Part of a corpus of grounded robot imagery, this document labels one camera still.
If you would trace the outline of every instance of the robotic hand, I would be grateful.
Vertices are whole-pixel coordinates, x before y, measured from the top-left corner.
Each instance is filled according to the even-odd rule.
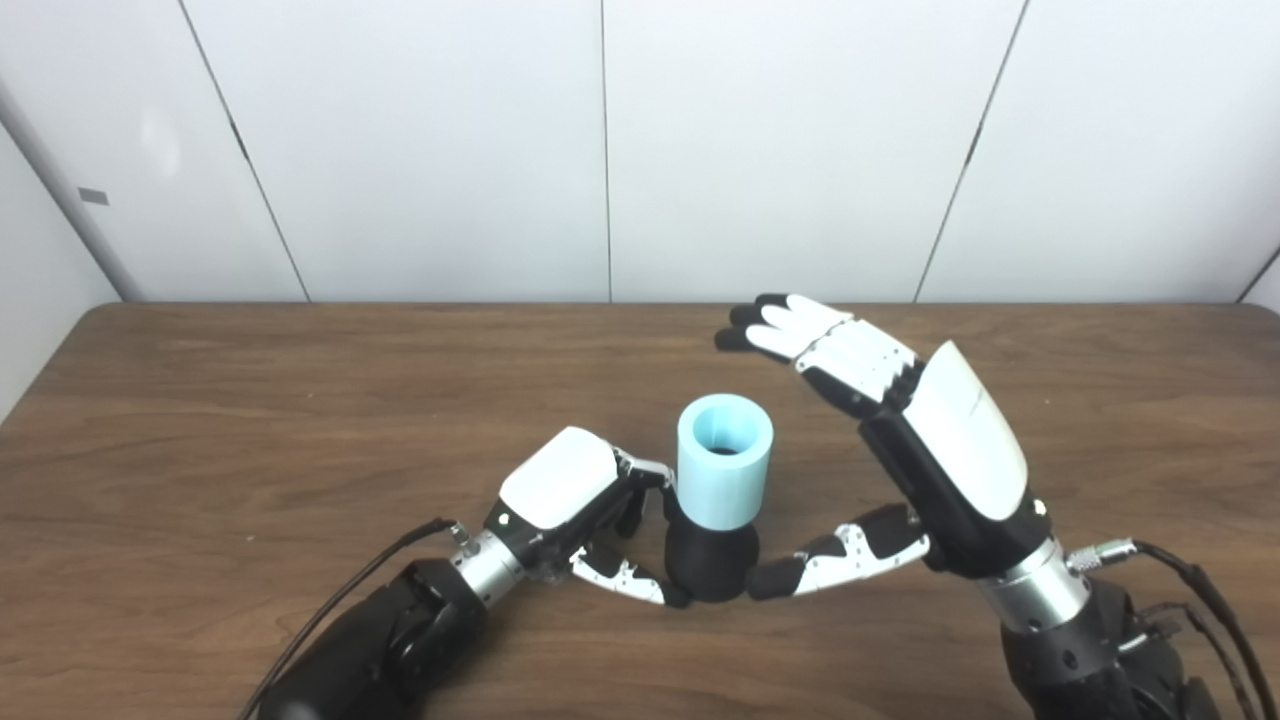
[[[719,350],[791,364],[859,434],[910,507],[841,525],[748,579],[756,600],[867,578],[923,556],[973,580],[1002,625],[1014,684],[1038,720],[1212,720],[1185,680],[1167,624],[1085,573],[1137,552],[1130,541],[1070,559],[1028,488],[1027,460],[954,342],[925,363],[870,323],[797,295],[735,307]]]
[[[394,720],[475,644],[489,609],[529,577],[568,574],[636,600],[685,607],[687,594],[593,539],[631,537],[666,465],[564,428],[498,491],[484,530],[451,532],[453,557],[419,560],[343,612],[262,694],[261,720]]]

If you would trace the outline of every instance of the palm of robotic hand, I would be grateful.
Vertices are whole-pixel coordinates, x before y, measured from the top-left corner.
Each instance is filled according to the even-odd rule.
[[[762,295],[730,322],[716,346],[794,366],[860,421],[859,434],[910,505],[864,515],[759,568],[753,597],[820,589],[922,555],[934,570],[989,578],[1050,539],[1021,448],[955,343],[924,361],[867,320],[799,295]]]

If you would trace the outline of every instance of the panel seam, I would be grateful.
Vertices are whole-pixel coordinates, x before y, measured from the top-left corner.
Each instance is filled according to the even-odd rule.
[[[200,42],[200,35],[196,32],[196,24],[191,22],[191,13],[187,12],[186,0],[178,0],[178,8],[182,9],[182,17],[187,20],[187,29],[191,32],[191,38],[196,42],[196,50],[200,53],[200,60],[205,64],[205,72],[209,73],[209,81],[214,83],[214,92],[218,94],[218,102],[223,106],[223,113],[227,115],[227,122],[230,124],[232,136],[236,138],[237,145],[239,145],[241,154],[244,155],[244,163],[248,165],[248,172],[253,176],[253,184],[257,186],[257,193],[262,199],[262,205],[266,206],[266,214],[271,218],[271,227],[275,228],[275,237],[280,240],[280,246],[284,249],[284,256],[289,260],[289,266],[293,268],[293,277],[298,281],[298,287],[302,290],[302,297],[307,302],[311,302],[311,293],[307,291],[307,283],[302,279],[302,273],[298,270],[298,263],[293,259],[293,250],[289,247],[289,242],[284,240],[284,232],[280,229],[280,220],[275,217],[275,209],[271,208],[271,200],[266,196],[266,190],[262,188],[262,178],[257,174],[257,168],[253,167],[253,159],[248,156],[248,149],[244,146],[244,140],[239,133],[239,128],[236,124],[236,118],[232,115],[230,106],[227,105],[227,96],[223,95],[223,87],[218,83],[218,76],[214,74],[214,67],[209,63],[209,55],[205,54],[205,46]]]
[[[1000,90],[1000,81],[1005,77],[1005,67],[1009,65],[1009,58],[1014,53],[1014,42],[1018,41],[1018,31],[1023,27],[1023,18],[1027,17],[1027,8],[1029,5],[1030,0],[1023,0],[1023,6],[1018,12],[1018,20],[1014,23],[1014,31],[1009,35],[1009,46],[1005,47],[1005,56],[1000,59],[1000,68],[996,70],[996,78],[991,82],[991,92],[987,94],[987,104],[982,106],[982,115],[978,117],[978,127],[974,129],[973,140],[969,142],[969,152],[965,155],[964,165],[960,167],[960,174],[956,176],[956,184],[951,188],[951,197],[947,200],[947,208],[942,211],[942,222],[938,224],[938,234],[933,237],[933,246],[929,249],[929,258],[924,261],[924,272],[920,273],[920,282],[915,286],[915,295],[911,297],[911,302],[920,301],[920,292],[924,290],[924,281],[928,279],[929,270],[933,268],[933,258],[938,254],[938,245],[942,242],[942,233],[946,232],[947,220],[951,219],[951,209],[955,208],[956,196],[960,195],[960,186],[964,184],[964,177],[969,172],[973,156],[977,154],[983,127],[987,124],[987,113],[991,111],[991,104],[996,99],[996,91]]]

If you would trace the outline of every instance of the white door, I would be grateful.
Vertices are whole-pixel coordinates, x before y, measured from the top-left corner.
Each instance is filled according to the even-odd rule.
[[[605,300],[598,0],[187,0],[315,300]]]
[[[1235,301],[1280,245],[1280,4],[1032,0],[922,301]]]
[[[303,300],[174,0],[4,0],[0,113],[129,300]]]
[[[614,300],[910,301],[1020,0],[604,0]]]

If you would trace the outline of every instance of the robotic finger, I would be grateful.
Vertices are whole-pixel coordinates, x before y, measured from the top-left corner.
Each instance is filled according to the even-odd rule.
[[[616,550],[595,542],[582,546],[570,560],[573,575],[609,592],[667,607],[689,607],[689,593],[659,580]]]
[[[746,593],[772,600],[827,589],[895,570],[928,551],[929,539],[906,505],[886,505],[814,538],[791,557],[753,568]]]
[[[801,295],[762,295],[730,313],[716,334],[719,350],[758,350],[795,366],[818,393],[864,419],[901,407],[924,364],[892,336],[850,313]]]

